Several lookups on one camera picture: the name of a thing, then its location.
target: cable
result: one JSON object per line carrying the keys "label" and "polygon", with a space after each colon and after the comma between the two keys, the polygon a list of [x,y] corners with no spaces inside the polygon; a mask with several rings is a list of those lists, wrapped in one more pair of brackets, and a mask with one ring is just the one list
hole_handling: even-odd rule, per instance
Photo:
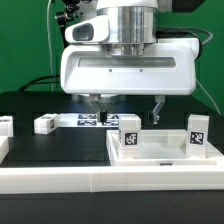
{"label": "cable", "polygon": [[204,86],[197,80],[197,84],[201,87],[201,89],[204,91],[204,93],[208,96],[208,98],[211,100],[211,102],[213,103],[216,111],[218,112],[219,115],[221,114],[221,111],[219,109],[219,107],[217,106],[215,100],[212,98],[212,96],[208,93],[208,91],[204,88]]}
{"label": "cable", "polygon": [[51,43],[51,25],[50,25],[50,6],[52,0],[49,0],[47,5],[47,37],[48,37],[48,47],[49,47],[49,54],[50,54],[50,70],[51,74],[54,74],[54,67],[53,67],[53,53],[52,53],[52,43]]}
{"label": "cable", "polygon": [[30,85],[35,85],[35,84],[38,84],[38,83],[44,84],[44,83],[41,83],[39,81],[46,80],[46,79],[52,79],[52,78],[58,78],[58,77],[60,77],[60,75],[48,75],[48,76],[43,76],[43,77],[33,79],[32,81],[28,82],[24,86],[20,87],[17,91],[23,92]]}
{"label": "cable", "polygon": [[203,30],[203,29],[199,29],[199,28],[193,28],[193,27],[166,27],[166,26],[158,26],[159,29],[165,30],[165,31],[173,31],[173,32],[199,32],[199,33],[203,33],[208,35],[208,38],[202,42],[202,45],[206,45],[207,43],[209,43],[213,38],[214,35],[213,33],[207,31],[207,30]]}

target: white platform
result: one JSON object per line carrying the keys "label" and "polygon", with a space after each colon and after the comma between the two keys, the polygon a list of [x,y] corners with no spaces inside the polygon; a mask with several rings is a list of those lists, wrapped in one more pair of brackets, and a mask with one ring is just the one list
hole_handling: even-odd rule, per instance
{"label": "white platform", "polygon": [[[144,139],[149,140],[149,138],[147,133],[143,135],[145,146],[151,144],[156,147],[151,150],[152,158],[142,159],[144,163],[141,165],[126,160],[120,161],[125,165],[110,167],[2,168],[0,194],[223,190],[223,155],[208,143],[206,158],[185,159],[182,143],[186,133],[178,132],[177,138],[176,131],[164,131],[160,132],[160,135],[152,131],[156,134],[152,137],[151,133],[152,139],[159,140],[161,144],[158,144],[158,141],[157,144],[147,141],[144,143]],[[113,153],[113,145],[117,142],[116,135],[117,131],[108,131],[110,137],[107,138],[107,145],[110,139],[112,140],[112,147],[109,149],[110,157]],[[165,148],[168,146],[171,153],[164,154],[164,146]]]}

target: black table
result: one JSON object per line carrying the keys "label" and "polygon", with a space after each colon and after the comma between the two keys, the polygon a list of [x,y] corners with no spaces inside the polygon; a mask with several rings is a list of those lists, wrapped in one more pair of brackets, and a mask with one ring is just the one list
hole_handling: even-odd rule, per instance
{"label": "black table", "polygon": [[[93,113],[89,104],[64,93],[9,92],[0,95],[0,105],[0,116],[12,115],[15,130],[2,168],[110,166],[106,129],[58,128],[48,136],[33,132],[35,118],[45,113]],[[208,140],[224,153],[224,119],[202,103],[169,96],[156,126],[147,122],[153,106],[154,98],[148,96],[127,96],[125,102],[105,105],[109,113],[138,114],[143,129],[186,129],[190,114],[208,115]],[[0,220],[4,224],[223,223],[223,202],[224,191],[0,195]]]}

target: white block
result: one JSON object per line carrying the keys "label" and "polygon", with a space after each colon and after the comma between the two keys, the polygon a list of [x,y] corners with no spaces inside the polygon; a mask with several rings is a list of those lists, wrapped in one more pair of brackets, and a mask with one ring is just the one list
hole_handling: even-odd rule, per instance
{"label": "white block", "polygon": [[126,114],[119,116],[120,130],[141,130],[141,119],[137,115]]}
{"label": "white block", "polygon": [[188,119],[187,157],[206,157],[209,116],[190,115]]}
{"label": "white block", "polygon": [[0,163],[9,152],[9,143],[6,136],[0,136]]}
{"label": "white block", "polygon": [[13,137],[13,117],[0,117],[0,136]]}
{"label": "white block", "polygon": [[119,159],[138,158],[141,119],[137,115],[119,116]]}
{"label": "white block", "polygon": [[34,133],[48,134],[58,128],[59,121],[58,114],[45,114],[34,120]]}

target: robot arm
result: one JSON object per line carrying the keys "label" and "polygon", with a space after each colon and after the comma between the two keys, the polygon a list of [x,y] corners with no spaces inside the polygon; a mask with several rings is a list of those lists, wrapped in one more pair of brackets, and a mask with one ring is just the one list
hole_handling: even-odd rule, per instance
{"label": "robot arm", "polygon": [[95,18],[66,30],[71,45],[62,56],[62,88],[70,94],[90,94],[92,105],[97,105],[100,94],[155,95],[151,117],[157,123],[165,95],[194,91],[200,42],[198,38],[158,39],[155,14],[192,12],[203,2],[98,0]]}

